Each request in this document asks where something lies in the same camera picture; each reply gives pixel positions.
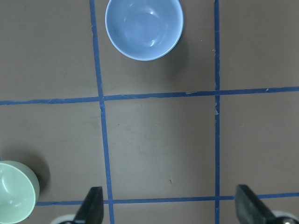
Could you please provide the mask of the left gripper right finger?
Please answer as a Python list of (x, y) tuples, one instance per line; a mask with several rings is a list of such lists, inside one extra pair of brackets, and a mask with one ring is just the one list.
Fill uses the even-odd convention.
[(235, 211), (241, 224), (274, 224), (277, 219), (257, 195), (244, 184), (236, 186)]

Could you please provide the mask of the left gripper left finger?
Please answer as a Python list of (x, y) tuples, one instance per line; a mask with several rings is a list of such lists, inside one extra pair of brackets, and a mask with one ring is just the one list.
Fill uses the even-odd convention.
[(104, 218), (102, 187), (91, 187), (76, 213), (74, 224), (101, 224)]

